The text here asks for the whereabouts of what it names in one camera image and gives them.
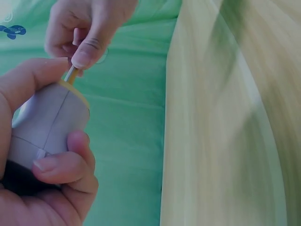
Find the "cream curtain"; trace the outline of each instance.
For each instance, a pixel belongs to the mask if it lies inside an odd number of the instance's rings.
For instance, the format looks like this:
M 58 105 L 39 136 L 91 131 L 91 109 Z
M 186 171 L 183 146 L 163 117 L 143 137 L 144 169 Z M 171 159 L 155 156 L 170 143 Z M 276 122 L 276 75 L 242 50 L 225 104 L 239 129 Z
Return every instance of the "cream curtain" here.
M 301 1 L 183 0 L 161 226 L 301 225 Z

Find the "yellow cap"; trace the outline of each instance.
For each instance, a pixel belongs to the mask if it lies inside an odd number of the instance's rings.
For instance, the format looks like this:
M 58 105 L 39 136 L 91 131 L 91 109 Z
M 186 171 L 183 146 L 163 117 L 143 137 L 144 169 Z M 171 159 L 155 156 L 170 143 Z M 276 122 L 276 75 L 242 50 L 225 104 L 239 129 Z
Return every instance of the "yellow cap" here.
M 74 95 L 76 95 L 79 99 L 82 100 L 82 102 L 86 105 L 86 107 L 88 109 L 90 109 L 90 105 L 89 105 L 89 102 L 87 101 L 87 99 L 77 89 L 75 89 L 71 84 L 69 84 L 68 82 L 66 82 L 64 80 L 60 80 L 58 83 L 61 86 L 64 86 L 65 88 L 70 90 Z

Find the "green bedsheet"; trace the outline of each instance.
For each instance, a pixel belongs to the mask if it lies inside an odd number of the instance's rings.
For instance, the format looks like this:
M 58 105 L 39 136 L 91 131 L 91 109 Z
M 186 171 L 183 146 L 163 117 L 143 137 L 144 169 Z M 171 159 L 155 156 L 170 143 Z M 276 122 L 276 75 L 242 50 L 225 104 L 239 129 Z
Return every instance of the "green bedsheet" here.
M 43 42 L 55 1 L 0 1 L 0 25 L 27 31 L 15 40 L 0 32 L 0 72 L 47 57 Z M 107 54 L 76 81 L 91 105 L 87 132 L 100 184 L 87 226 L 159 225 L 165 65 L 180 6 L 180 0 L 140 1 Z

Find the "blue printed pattern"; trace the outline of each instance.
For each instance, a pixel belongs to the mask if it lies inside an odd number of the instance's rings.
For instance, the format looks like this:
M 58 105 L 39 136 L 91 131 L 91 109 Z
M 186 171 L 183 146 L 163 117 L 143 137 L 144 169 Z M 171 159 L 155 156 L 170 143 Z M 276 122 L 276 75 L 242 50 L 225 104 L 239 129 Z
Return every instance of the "blue printed pattern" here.
M 11 27 L 0 25 L 0 32 L 5 32 L 8 38 L 14 40 L 17 35 L 25 35 L 26 29 L 20 25 L 14 25 Z

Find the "white plastic cylinder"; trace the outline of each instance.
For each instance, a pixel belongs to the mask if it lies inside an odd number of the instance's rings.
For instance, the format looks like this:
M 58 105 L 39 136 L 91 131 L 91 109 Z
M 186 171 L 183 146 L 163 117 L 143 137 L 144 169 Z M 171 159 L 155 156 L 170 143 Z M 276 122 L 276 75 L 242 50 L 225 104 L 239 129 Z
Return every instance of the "white plastic cylinder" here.
M 43 88 L 21 107 L 13 123 L 8 161 L 18 171 L 31 170 L 34 160 L 67 152 L 68 134 L 84 130 L 89 117 L 87 100 L 69 83 Z

